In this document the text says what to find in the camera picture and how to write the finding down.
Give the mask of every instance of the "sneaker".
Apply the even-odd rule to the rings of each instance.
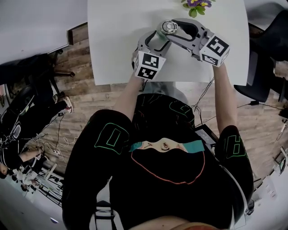
[[[72,105],[72,103],[70,101],[70,98],[69,97],[64,97],[63,101],[66,102],[66,105],[67,105],[66,110],[68,111],[68,113],[72,113],[73,112],[73,105]]]
[[[58,102],[58,96],[57,96],[57,94],[55,94],[53,97],[53,100],[54,100],[54,102],[55,102],[55,104]]]

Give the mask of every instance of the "wooden floor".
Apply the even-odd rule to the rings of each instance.
[[[63,54],[59,55],[56,70],[73,71],[74,78],[59,77],[57,85],[60,91],[64,91],[70,97],[74,112],[65,114],[61,121],[59,130],[59,121],[57,118],[43,134],[48,133],[41,139],[42,142],[49,142],[55,147],[59,130],[59,144],[66,145],[64,137],[69,142],[73,142],[78,137],[86,125],[88,119],[101,109],[110,109],[124,89],[125,84],[112,84],[95,86],[88,39],[87,25],[77,28],[73,31],[74,45],[64,49]],[[282,62],[276,67],[276,75],[287,77],[288,63]],[[176,86],[188,98],[189,104],[194,105],[201,91],[207,86],[205,83],[182,83],[177,82]],[[238,106],[245,105],[251,99],[237,93]],[[282,107],[283,104],[277,102],[277,96],[272,92],[266,104],[276,107]],[[215,116],[214,85],[212,85],[205,97],[199,103],[202,110],[203,121]],[[288,130],[284,131],[279,141],[277,136],[282,128],[282,118],[278,116],[279,110],[267,106],[244,106],[238,109],[238,128],[244,141],[252,169],[257,177],[268,175],[272,167],[273,156],[279,153],[281,146],[288,147]],[[200,123],[197,113],[195,113],[195,124]],[[209,128],[219,135],[217,131],[216,119],[211,119],[206,123]],[[30,141],[30,146],[36,146],[38,143]],[[62,156],[56,156],[52,150],[45,144],[45,150],[50,158],[50,165],[55,162],[58,164],[56,171],[64,173],[66,163],[69,159],[73,144],[67,147],[59,147]]]

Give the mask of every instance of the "forearm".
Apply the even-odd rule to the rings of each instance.
[[[226,66],[213,67],[215,78],[215,106],[219,133],[229,125],[237,124],[237,102],[229,82]]]
[[[113,110],[123,113],[132,121],[141,85],[142,79],[132,74],[127,86],[116,101]]]
[[[19,154],[21,160],[23,162],[31,160],[32,158],[34,158],[35,156],[37,156],[39,154],[39,151],[27,151],[24,153]]]

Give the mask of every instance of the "red curved line on shirt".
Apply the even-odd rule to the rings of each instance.
[[[170,182],[170,183],[176,184],[176,185],[181,185],[181,184],[191,185],[191,184],[193,184],[193,183],[196,181],[196,179],[197,179],[199,176],[201,176],[201,174],[202,174],[202,172],[203,172],[203,170],[204,170],[204,166],[205,166],[205,154],[204,154],[204,151],[202,151],[202,153],[203,153],[203,159],[204,159],[204,164],[203,164],[202,170],[201,170],[201,172],[199,173],[199,175],[196,176],[195,179],[194,179],[192,182],[189,182],[189,183],[187,183],[187,182],[185,182],[185,181],[184,181],[184,182],[179,182],[179,183],[177,183],[177,182],[173,182],[173,181],[170,181],[170,180],[161,178],[161,177],[157,176],[156,174],[154,174],[153,172],[149,171],[147,168],[145,168],[145,167],[144,167],[143,165],[141,165],[139,162],[137,162],[137,161],[133,158],[133,156],[132,156],[132,155],[133,155],[133,152],[131,153],[131,158],[132,158],[132,160],[134,160],[138,165],[140,165],[142,168],[144,168],[148,173],[152,174],[153,176],[155,176],[156,178],[158,178],[158,179],[160,179],[160,180],[163,180],[163,181],[166,181],[166,182]]]

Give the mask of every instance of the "desk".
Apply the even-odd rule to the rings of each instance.
[[[88,32],[96,85],[128,82],[139,38],[164,20],[189,18],[180,0],[88,0]],[[219,0],[196,18],[231,46],[225,63],[232,84],[246,85],[249,34],[243,0]],[[156,81],[209,82],[212,66],[172,44]]]

